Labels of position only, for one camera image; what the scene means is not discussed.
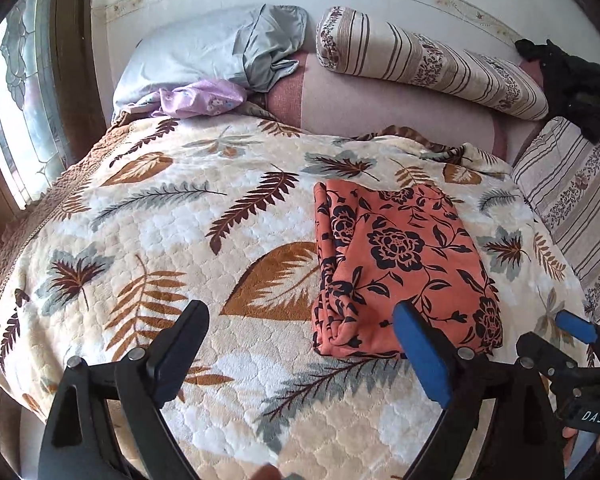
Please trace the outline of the right hand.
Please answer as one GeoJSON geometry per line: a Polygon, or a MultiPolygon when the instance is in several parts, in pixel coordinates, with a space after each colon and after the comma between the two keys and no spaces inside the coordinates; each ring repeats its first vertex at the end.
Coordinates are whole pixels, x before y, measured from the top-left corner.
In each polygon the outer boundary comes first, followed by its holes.
{"type": "Polygon", "coordinates": [[[577,429],[562,428],[562,436],[566,439],[566,444],[562,449],[566,471],[573,470],[592,446],[595,446],[596,453],[600,452],[600,434],[585,432],[583,437],[580,437],[579,434],[580,431],[577,429]]]}

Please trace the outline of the left hand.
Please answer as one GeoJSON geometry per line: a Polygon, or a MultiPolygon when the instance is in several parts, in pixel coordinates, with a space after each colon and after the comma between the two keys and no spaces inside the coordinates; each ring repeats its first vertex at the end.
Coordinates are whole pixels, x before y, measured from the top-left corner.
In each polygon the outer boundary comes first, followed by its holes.
{"type": "Polygon", "coordinates": [[[280,471],[272,464],[260,467],[251,477],[251,480],[282,480],[280,471]]]}

